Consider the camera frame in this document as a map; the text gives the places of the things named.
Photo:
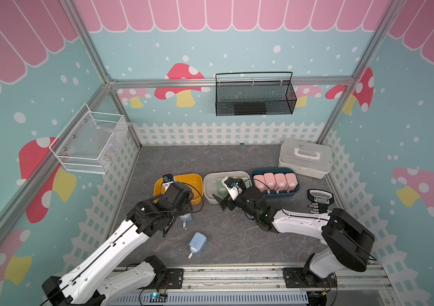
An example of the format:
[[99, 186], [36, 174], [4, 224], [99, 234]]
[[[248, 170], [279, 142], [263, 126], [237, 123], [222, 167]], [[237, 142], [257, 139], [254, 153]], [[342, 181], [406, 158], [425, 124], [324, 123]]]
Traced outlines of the pink pencil sharpener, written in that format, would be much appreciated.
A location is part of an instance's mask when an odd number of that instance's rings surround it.
[[276, 179], [273, 173], [264, 173], [265, 184], [268, 187], [269, 193], [273, 193], [276, 187]]
[[285, 178], [287, 181], [287, 192], [294, 192], [294, 190], [296, 189], [296, 187], [298, 186], [298, 180], [297, 180], [297, 176], [295, 173], [286, 173], [285, 174]]
[[275, 173], [274, 178], [276, 181], [274, 190], [279, 193], [281, 191], [286, 191], [288, 187], [287, 178], [284, 173]]
[[253, 176], [253, 182], [256, 188], [260, 190], [261, 193], [266, 193], [268, 190], [268, 187], [265, 183], [265, 179], [263, 175], [254, 175]]

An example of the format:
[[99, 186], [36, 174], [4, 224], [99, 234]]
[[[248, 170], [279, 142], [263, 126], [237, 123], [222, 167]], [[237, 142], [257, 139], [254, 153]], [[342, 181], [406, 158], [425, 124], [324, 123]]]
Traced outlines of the green pencil sharpener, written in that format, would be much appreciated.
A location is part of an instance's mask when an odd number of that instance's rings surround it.
[[218, 196], [220, 198], [225, 198], [228, 195], [227, 188], [225, 187], [224, 183], [222, 182], [223, 178], [219, 178], [216, 181], [217, 184], [217, 190], [218, 190]]
[[243, 183], [246, 186], [246, 188], [249, 188], [252, 186], [252, 182], [251, 182], [250, 178], [243, 177], [242, 180], [243, 180]]

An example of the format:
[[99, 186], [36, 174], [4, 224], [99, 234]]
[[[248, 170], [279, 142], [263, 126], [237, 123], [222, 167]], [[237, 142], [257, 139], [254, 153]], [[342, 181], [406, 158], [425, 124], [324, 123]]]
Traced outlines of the dark teal storage box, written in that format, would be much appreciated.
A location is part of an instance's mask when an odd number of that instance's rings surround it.
[[[290, 168], [286, 168], [286, 167], [278, 167], [278, 168], [262, 168], [262, 169], [257, 169], [254, 170], [251, 173], [251, 178], [253, 179], [254, 175], [264, 175], [264, 173], [295, 173], [292, 169]], [[268, 198], [291, 198], [293, 196], [295, 196], [300, 190], [300, 184], [298, 181], [298, 186], [296, 187], [296, 189], [294, 190], [294, 192], [290, 192], [288, 193], [287, 190], [286, 191], [281, 191], [279, 193], [277, 193], [275, 190], [273, 193], [269, 193], [269, 190], [267, 190], [266, 193], [263, 193], [266, 197]]]

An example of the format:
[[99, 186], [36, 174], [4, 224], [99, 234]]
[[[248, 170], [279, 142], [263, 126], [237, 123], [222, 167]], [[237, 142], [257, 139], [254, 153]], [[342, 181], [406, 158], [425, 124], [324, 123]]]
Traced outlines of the white plastic storage box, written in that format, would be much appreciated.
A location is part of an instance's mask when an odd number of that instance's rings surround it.
[[213, 196], [213, 195], [218, 196], [216, 181], [219, 178], [224, 179], [225, 177], [242, 179], [243, 177], [250, 178], [250, 175], [244, 171], [215, 172], [206, 175], [204, 177], [204, 196], [210, 204], [214, 204], [214, 205], [218, 204], [218, 201]]

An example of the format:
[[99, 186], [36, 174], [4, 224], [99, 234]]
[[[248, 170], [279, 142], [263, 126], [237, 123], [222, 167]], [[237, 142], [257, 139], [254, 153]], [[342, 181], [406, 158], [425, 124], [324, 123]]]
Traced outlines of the blue pencil sharpener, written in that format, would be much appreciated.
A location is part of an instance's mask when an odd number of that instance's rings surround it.
[[182, 222], [182, 227], [186, 230], [187, 224], [192, 221], [192, 214], [183, 214], [179, 216], [180, 221]]
[[202, 233], [196, 232], [189, 243], [190, 253], [188, 258], [191, 259], [194, 255], [200, 254], [207, 245], [207, 237]]

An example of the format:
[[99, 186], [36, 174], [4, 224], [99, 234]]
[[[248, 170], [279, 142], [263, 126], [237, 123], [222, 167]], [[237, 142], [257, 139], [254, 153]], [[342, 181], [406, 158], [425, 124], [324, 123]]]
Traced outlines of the yellow plastic storage box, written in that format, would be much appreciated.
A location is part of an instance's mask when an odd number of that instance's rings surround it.
[[[191, 200], [192, 205], [198, 205], [202, 203], [202, 196], [204, 195], [204, 183], [203, 178], [196, 173], [175, 175], [175, 181], [183, 182], [186, 186], [190, 187], [194, 198]], [[160, 195], [165, 192], [165, 188], [162, 187], [163, 179], [160, 178], [154, 185], [154, 196]]]

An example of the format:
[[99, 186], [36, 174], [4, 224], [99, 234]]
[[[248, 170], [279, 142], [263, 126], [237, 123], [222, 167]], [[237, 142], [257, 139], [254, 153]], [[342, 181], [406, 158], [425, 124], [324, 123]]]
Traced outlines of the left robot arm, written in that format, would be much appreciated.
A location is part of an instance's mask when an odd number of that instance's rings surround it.
[[165, 192], [139, 201], [119, 227], [81, 264], [42, 285], [52, 305], [107, 305], [133, 289], [159, 288], [167, 282], [167, 268], [156, 256], [114, 277], [113, 270], [155, 233], [166, 235], [181, 215], [193, 211], [190, 184], [168, 182]]

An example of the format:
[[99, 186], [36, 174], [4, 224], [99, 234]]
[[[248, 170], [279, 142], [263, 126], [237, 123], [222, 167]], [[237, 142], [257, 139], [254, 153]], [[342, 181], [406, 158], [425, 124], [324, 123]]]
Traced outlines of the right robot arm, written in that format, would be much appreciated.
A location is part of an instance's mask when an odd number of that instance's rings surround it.
[[326, 248], [306, 261], [303, 274], [325, 279], [342, 269], [365, 272], [373, 260], [374, 235], [343, 209], [321, 214], [274, 209], [255, 186], [233, 187], [224, 198], [214, 195], [222, 210], [241, 209], [260, 229], [316, 238]]

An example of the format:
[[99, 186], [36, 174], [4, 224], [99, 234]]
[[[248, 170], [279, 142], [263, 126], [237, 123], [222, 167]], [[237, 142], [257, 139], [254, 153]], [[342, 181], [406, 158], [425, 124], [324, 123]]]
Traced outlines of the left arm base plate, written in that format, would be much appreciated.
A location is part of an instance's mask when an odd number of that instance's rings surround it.
[[157, 289], [181, 289], [184, 269], [163, 269], [157, 271], [151, 283]]

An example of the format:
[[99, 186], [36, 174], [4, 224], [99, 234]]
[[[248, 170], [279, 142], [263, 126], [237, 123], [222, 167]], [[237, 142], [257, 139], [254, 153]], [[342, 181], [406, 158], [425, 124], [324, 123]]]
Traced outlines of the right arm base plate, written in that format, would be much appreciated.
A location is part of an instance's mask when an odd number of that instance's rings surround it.
[[337, 279], [334, 274], [326, 278], [319, 276], [304, 268], [284, 268], [283, 279], [287, 288], [319, 288], [328, 291], [337, 287]]

